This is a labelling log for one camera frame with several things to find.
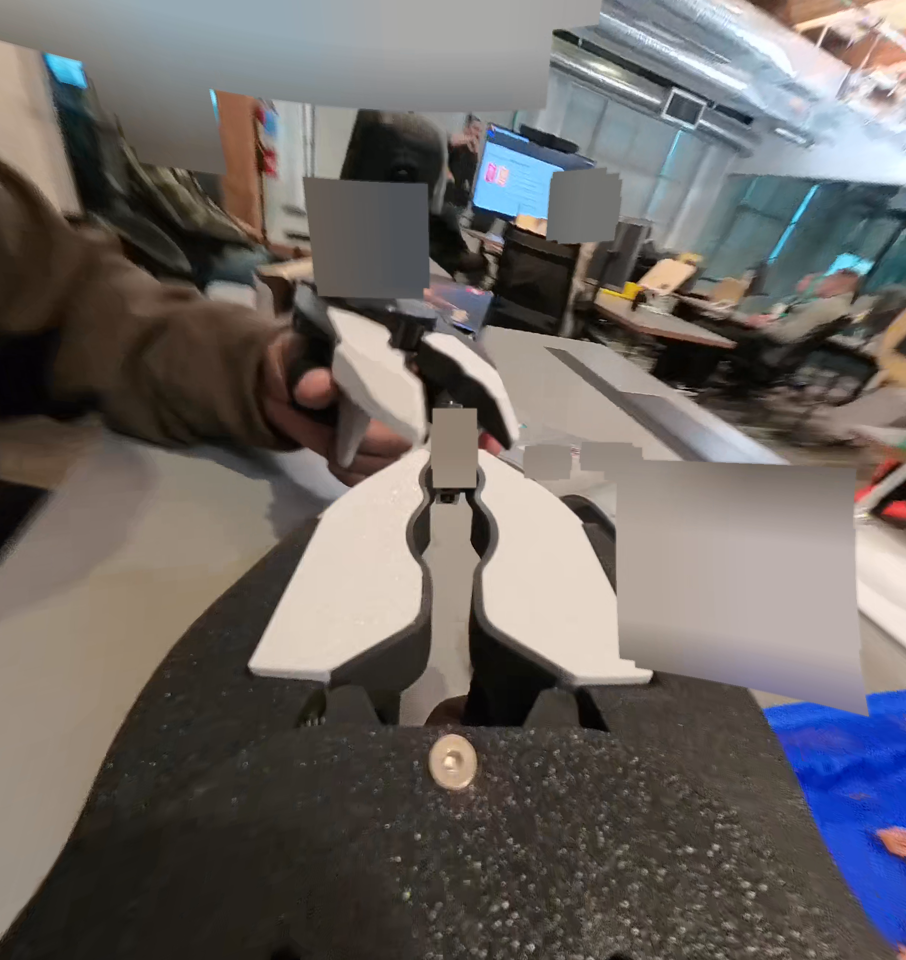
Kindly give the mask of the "silver ventilation duct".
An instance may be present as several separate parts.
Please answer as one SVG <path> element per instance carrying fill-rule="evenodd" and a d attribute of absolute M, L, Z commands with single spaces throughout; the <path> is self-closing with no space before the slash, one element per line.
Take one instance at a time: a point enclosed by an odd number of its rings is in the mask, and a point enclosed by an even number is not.
<path fill-rule="evenodd" d="M 848 67 L 751 1 L 602 1 L 596 24 L 566 34 L 796 144 L 827 137 L 850 118 L 841 99 Z"/>

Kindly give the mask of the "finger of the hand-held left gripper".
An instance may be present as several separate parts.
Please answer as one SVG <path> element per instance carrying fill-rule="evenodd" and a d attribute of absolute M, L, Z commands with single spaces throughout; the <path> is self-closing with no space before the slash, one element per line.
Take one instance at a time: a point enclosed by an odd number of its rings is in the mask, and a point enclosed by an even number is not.
<path fill-rule="evenodd" d="M 339 395 L 407 444 L 421 445 L 428 430 L 425 386 L 406 353 L 390 343 L 388 327 L 341 306 L 327 306 L 325 315 L 336 336 L 331 376 Z"/>
<path fill-rule="evenodd" d="M 494 363 L 477 343 L 456 332 L 421 336 L 421 381 L 427 398 L 446 397 L 463 409 L 474 409 L 477 426 L 501 449 L 519 440 L 519 419 Z"/>

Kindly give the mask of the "background office desk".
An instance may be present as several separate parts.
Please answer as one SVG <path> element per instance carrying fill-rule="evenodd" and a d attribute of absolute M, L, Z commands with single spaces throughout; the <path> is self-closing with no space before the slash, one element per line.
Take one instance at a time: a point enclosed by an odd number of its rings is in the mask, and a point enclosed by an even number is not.
<path fill-rule="evenodd" d="M 669 313 L 660 313 L 648 304 L 632 306 L 632 301 L 616 296 L 609 290 L 596 294 L 592 306 L 606 322 L 623 329 L 629 336 L 641 339 L 655 339 L 665 343 L 686 343 L 705 346 L 709 350 L 733 350 L 735 341 L 716 334 L 697 323 L 686 322 Z"/>

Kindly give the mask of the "blue storage bin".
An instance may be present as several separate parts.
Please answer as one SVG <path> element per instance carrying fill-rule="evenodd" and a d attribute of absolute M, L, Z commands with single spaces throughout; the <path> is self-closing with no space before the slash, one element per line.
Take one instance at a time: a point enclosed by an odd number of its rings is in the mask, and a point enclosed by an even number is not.
<path fill-rule="evenodd" d="M 906 689 L 867 695 L 867 714 L 810 701 L 763 708 L 832 860 L 893 949 L 906 947 Z"/>

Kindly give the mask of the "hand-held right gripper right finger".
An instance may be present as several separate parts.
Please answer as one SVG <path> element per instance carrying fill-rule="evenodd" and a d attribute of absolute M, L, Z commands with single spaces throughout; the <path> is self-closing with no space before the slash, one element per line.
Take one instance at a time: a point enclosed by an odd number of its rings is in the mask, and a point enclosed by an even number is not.
<path fill-rule="evenodd" d="M 482 634 L 573 688 L 650 682 L 620 653 L 615 588 L 575 512 L 489 452 L 470 503 Z"/>

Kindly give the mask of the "black mesh office chair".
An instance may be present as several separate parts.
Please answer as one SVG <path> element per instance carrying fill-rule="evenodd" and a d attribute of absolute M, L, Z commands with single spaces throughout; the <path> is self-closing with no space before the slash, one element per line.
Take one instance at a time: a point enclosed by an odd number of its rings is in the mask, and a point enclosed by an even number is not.
<path fill-rule="evenodd" d="M 559 336 L 580 243 L 559 243 L 508 222 L 482 325 Z"/>

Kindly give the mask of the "person's left hand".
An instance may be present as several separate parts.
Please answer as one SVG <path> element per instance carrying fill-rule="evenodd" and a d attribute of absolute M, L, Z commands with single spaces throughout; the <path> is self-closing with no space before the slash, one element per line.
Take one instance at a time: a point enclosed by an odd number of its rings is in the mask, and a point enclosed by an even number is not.
<path fill-rule="evenodd" d="M 303 353 L 303 339 L 291 329 L 268 343 L 259 372 L 258 397 L 271 428 L 294 447 L 305 447 L 325 459 L 329 472 L 345 485 L 357 485 L 402 458 L 411 445 L 386 424 L 369 421 L 355 458 L 341 465 L 336 458 L 336 426 L 324 424 L 305 411 L 338 405 L 338 386 L 325 367 L 313 367 L 291 390 L 291 362 Z"/>

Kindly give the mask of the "person's left forearm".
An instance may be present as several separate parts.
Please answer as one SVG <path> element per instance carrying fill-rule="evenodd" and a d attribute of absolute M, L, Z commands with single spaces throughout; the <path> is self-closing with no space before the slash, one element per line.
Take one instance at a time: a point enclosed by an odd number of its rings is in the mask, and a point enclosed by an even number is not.
<path fill-rule="evenodd" d="M 278 325 L 134 266 L 68 222 L 0 158 L 0 400 L 94 409 L 160 445 L 294 449 L 266 419 L 263 358 Z"/>

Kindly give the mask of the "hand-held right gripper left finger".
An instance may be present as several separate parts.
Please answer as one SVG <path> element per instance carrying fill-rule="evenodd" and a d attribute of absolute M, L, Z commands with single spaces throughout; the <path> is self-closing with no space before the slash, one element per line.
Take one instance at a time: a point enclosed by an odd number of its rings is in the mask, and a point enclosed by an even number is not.
<path fill-rule="evenodd" d="M 247 663 L 259 677 L 413 682 L 430 654 L 427 447 L 334 499 Z"/>

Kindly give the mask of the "grey desk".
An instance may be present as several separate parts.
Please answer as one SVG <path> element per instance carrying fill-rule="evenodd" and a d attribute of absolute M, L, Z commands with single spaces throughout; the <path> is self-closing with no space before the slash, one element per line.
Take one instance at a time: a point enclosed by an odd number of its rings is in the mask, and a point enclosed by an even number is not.
<path fill-rule="evenodd" d="M 611 733 L 298 726 L 245 668 L 315 531 L 289 475 L 108 437 L 0 562 L 0 958 L 789 958 L 812 823 L 747 691 Z"/>

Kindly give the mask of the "computer monitor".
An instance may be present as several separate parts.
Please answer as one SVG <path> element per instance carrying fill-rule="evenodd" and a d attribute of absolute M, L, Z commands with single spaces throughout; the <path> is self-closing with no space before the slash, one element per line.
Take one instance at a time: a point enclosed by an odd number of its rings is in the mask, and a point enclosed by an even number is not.
<path fill-rule="evenodd" d="M 500 219 L 521 214 L 547 217 L 555 172 L 585 170 L 594 160 L 543 146 L 500 125 L 487 125 L 474 175 L 470 203 Z"/>

